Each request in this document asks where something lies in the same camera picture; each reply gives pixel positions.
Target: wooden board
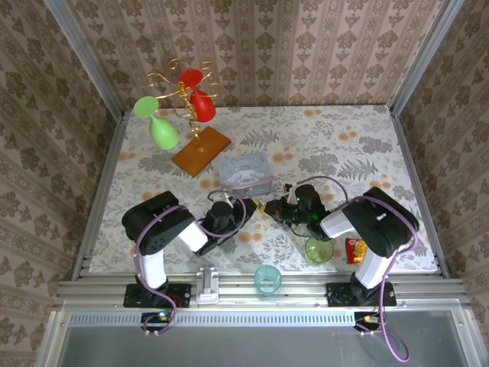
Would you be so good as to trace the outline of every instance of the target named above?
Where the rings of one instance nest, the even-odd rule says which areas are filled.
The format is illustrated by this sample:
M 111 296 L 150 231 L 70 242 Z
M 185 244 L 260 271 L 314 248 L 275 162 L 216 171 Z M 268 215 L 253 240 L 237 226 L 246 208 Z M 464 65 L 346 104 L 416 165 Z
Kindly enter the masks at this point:
M 199 151 L 199 141 L 194 138 L 184 149 L 171 158 L 174 164 L 192 177 L 195 177 L 206 168 L 207 164 L 211 163 L 231 143 L 227 136 L 209 126 L 204 128 L 199 137 L 200 143 L 204 147 L 203 152 Z

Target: floral tablecloth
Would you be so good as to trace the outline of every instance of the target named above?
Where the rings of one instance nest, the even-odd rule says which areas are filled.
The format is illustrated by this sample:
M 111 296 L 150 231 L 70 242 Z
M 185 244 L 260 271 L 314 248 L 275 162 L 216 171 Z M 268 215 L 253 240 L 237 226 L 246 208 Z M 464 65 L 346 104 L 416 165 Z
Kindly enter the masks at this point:
M 207 193 L 219 187 L 218 162 L 263 151 L 274 175 L 272 193 L 262 202 L 279 198 L 285 183 L 327 174 L 337 178 L 350 197 L 372 186 L 381 187 L 409 208 L 421 221 L 418 204 L 385 106 L 249 107 L 221 108 L 208 124 L 228 136 L 232 143 L 197 177 L 180 170 L 171 158 L 191 139 L 185 119 L 171 110 L 161 110 L 180 132 L 180 142 L 171 151 L 160 150 L 148 133 L 148 119 L 132 113 L 108 196 L 90 271 L 133 271 L 131 242 L 121 225 L 124 213 L 134 205 L 170 190 L 196 218 L 203 217 L 211 203 Z M 326 209 L 343 201 L 331 182 L 315 180 Z M 305 228 L 297 231 L 305 233 Z M 274 265 L 282 271 L 353 271 L 346 261 L 345 237 L 335 240 L 335 254 L 322 266 L 304 259 L 306 239 L 256 212 L 246 226 L 208 255 L 196 257 L 178 239 L 165 248 L 168 272 L 194 272 L 203 265 L 219 271 L 255 271 Z M 432 272 L 435 257 L 424 225 L 421 242 L 394 266 L 394 272 Z

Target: patterned wallpaper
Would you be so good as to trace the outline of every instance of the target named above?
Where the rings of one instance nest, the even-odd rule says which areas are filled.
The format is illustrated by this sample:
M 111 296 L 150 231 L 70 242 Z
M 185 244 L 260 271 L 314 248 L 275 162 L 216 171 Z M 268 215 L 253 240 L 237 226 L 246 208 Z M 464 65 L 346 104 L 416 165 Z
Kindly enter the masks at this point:
M 441 0 L 68 3 L 113 90 L 132 109 L 157 93 L 142 85 L 144 75 L 174 57 L 194 67 L 217 63 L 220 106 L 386 104 Z
M 451 272 L 489 345 L 489 1 L 466 0 L 401 115 Z
M 43 2 L 0 1 L 0 365 L 34 365 L 114 122 Z

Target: gray floor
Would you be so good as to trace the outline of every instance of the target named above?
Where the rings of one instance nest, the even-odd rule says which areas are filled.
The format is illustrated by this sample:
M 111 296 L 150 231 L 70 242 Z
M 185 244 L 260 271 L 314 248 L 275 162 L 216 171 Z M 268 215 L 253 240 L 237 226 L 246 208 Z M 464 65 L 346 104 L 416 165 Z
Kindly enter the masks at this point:
M 388 329 L 409 346 L 406 365 L 467 365 L 450 313 L 392 313 Z M 74 327 L 62 356 L 66 367 L 400 365 L 382 336 L 332 327 L 175 327 L 159 337 L 134 327 Z

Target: clear plastic cup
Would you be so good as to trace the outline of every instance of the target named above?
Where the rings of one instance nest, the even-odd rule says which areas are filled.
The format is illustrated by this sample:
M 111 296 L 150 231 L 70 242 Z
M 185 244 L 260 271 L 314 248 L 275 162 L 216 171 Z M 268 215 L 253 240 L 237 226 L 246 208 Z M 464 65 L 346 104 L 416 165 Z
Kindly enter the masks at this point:
M 272 294 L 282 284 L 282 274 L 271 265 L 263 265 L 254 273 L 254 285 L 263 294 Z
M 321 265 L 331 260 L 335 248 L 331 241 L 318 241 L 313 237 L 306 242 L 306 261 L 310 265 Z

